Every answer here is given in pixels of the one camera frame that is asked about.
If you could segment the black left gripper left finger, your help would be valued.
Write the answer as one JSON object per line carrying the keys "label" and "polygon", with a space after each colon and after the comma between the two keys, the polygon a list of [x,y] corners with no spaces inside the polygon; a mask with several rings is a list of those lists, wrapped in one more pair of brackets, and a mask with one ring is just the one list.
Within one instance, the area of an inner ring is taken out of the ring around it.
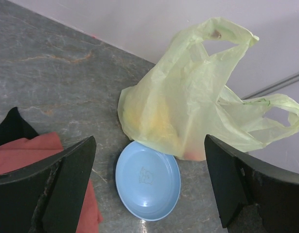
{"label": "black left gripper left finger", "polygon": [[0,233],[76,232],[95,152],[90,136],[0,175]]}

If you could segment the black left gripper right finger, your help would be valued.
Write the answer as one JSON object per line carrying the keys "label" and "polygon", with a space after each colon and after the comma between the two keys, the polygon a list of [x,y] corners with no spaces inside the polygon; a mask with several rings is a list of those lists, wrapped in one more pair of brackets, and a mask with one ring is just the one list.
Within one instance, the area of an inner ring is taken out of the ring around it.
{"label": "black left gripper right finger", "polygon": [[274,166],[207,135],[206,161],[223,228],[256,205],[269,233],[299,233],[299,174]]}

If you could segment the green avocado print plastic bag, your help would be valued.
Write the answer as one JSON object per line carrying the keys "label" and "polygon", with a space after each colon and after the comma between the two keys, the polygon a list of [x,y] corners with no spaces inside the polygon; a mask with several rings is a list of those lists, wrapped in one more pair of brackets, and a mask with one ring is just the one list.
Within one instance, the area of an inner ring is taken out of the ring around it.
{"label": "green avocado print plastic bag", "polygon": [[179,31],[137,85],[121,91],[123,132],[181,160],[204,161],[212,135],[242,152],[299,132],[299,104],[283,94],[240,99],[226,83],[259,38],[221,17]]}

